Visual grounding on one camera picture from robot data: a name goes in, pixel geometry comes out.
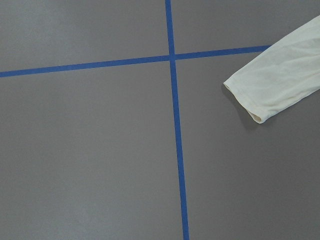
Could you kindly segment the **cream long-sleeve printed shirt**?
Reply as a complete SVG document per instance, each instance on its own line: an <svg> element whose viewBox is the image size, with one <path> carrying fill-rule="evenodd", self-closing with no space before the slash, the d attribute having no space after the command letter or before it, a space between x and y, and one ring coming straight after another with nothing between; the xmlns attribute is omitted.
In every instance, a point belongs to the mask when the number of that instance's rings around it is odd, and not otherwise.
<svg viewBox="0 0 320 240"><path fill-rule="evenodd" d="M224 83L262 124L320 88L320 18L289 33Z"/></svg>

